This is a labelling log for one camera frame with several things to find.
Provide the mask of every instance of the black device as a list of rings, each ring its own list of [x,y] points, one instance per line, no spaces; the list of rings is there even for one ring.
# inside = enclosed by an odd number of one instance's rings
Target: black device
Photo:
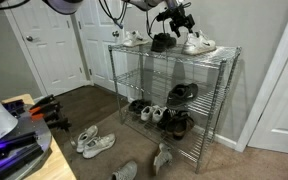
[[[179,32],[180,27],[186,27],[190,33],[193,33],[192,27],[195,25],[195,22],[191,14],[188,16],[185,15],[185,7],[187,6],[180,4],[175,8],[169,8],[157,15],[156,20],[165,21],[166,19],[171,18],[171,30],[176,33],[177,37],[181,36]]]

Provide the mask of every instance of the floor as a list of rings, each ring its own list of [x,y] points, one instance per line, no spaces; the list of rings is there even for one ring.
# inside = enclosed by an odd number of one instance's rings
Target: floor
[[[118,122],[114,94],[97,87],[83,87],[57,99],[73,124],[71,131],[75,138],[93,124],[98,126],[100,136],[114,133],[117,138],[111,149],[84,159],[72,149],[63,132],[53,131],[77,179],[109,179],[112,172],[129,160],[138,165],[135,179],[288,179],[288,154],[255,148],[239,153],[218,143],[209,148],[199,174],[173,152],[173,163],[163,166],[154,177],[151,164],[157,145]]]

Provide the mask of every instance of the chrome wire shelving unit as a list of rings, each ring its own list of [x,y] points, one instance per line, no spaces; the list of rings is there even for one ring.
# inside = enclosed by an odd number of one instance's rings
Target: chrome wire shelving unit
[[[241,48],[217,47],[213,52],[198,56],[181,54],[183,45],[177,45],[163,53],[152,52],[150,48],[150,43],[133,48],[124,47],[123,45],[109,46],[121,123],[125,123],[155,143],[164,142],[168,144],[173,150],[194,162],[196,164],[195,172],[198,173],[203,154],[214,140],[216,127],[230,89]],[[115,63],[118,62],[114,62],[113,51],[124,52],[133,56],[138,55],[139,59],[135,63],[138,65],[129,68],[130,70],[126,73],[117,75]],[[153,63],[157,63],[157,61],[166,63],[163,68],[150,69],[145,66],[147,60],[144,60],[143,57],[150,57],[153,59]],[[134,64],[134,59],[128,58],[128,61],[133,61],[131,63]],[[150,99],[152,104],[165,106],[168,92],[173,88],[174,79],[176,79],[176,76],[174,76],[177,73],[175,72],[175,66],[174,69],[170,70],[169,68],[170,64],[174,65],[174,63],[186,66],[183,72],[185,78],[181,78],[181,83],[195,83],[199,88],[198,97],[183,107],[194,117],[195,126],[181,141],[176,141],[172,137],[167,136],[162,129],[159,129],[151,121],[142,122],[140,117],[128,112],[127,109],[123,110],[119,102],[118,84],[122,84],[138,92],[140,94],[139,98],[154,97]],[[209,79],[208,76],[210,74],[215,77],[213,78],[214,80],[205,80]]]

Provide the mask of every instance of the door hinge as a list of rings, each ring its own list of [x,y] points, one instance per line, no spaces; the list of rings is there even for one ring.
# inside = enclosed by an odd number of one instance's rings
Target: door hinge
[[[67,23],[67,27],[70,28],[70,23],[68,21],[66,21],[66,23]]]
[[[78,21],[78,26],[80,27],[80,29],[82,29],[82,26],[81,26],[81,22]]]

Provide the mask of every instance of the wooden table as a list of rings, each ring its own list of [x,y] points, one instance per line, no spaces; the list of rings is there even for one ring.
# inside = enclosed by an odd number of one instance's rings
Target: wooden table
[[[21,96],[16,96],[2,102],[10,102],[14,100],[23,99],[25,104],[34,104],[34,101],[29,94],[24,94]],[[43,164],[43,166],[31,174],[25,179],[72,179],[75,180],[75,176],[67,164],[66,159],[64,158],[60,148],[58,147],[55,139],[52,137],[52,142],[50,146],[51,154]]]

